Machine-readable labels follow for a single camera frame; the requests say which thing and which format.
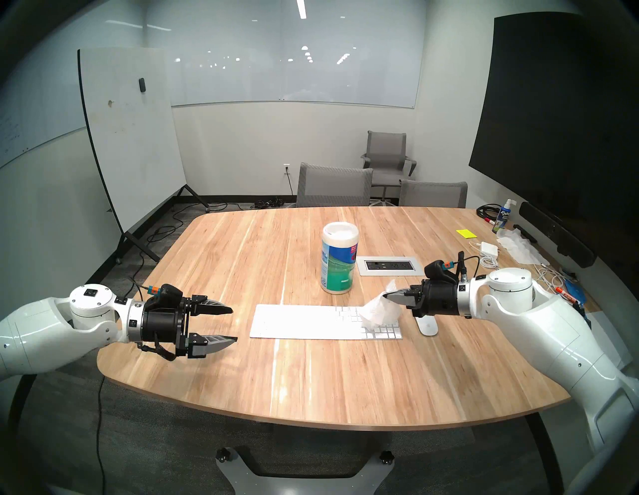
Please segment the yellow sticky note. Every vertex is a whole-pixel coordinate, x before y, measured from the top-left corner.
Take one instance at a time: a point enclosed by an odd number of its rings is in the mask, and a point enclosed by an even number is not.
[[[472,239],[473,237],[477,237],[475,234],[473,234],[471,231],[469,231],[468,229],[462,229],[460,231],[457,231],[457,233],[464,237],[464,239]]]

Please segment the tissue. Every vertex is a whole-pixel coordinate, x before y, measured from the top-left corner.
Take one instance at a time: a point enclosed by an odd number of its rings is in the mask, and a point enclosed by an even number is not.
[[[401,314],[402,306],[383,297],[384,294],[396,290],[395,280],[391,280],[384,292],[360,308],[359,315],[362,317],[362,323],[366,328],[374,328],[397,321]]]
[[[539,251],[537,251],[528,239],[521,237],[519,229],[513,231],[499,229],[497,231],[497,242],[506,248],[508,254],[521,264],[549,264]]]

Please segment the black screw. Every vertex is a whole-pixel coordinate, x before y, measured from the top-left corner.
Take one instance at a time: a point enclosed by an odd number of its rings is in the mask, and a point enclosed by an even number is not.
[[[380,454],[380,461],[382,464],[392,464],[395,456],[390,450],[385,450]]]
[[[226,448],[221,448],[215,453],[215,458],[220,462],[226,462],[231,460],[231,452]]]

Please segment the red marker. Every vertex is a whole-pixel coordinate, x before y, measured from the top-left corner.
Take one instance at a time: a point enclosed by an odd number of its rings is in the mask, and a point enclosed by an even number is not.
[[[559,295],[561,295],[561,297],[563,297],[566,301],[568,301],[570,304],[575,304],[577,303],[579,306],[581,306],[581,303],[573,298],[570,294],[568,294],[565,290],[563,290],[561,287],[555,287],[555,292]]]

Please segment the television screen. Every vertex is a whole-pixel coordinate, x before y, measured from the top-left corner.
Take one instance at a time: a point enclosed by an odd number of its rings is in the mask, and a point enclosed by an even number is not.
[[[637,298],[638,84],[579,15],[498,17],[470,159],[554,216]]]

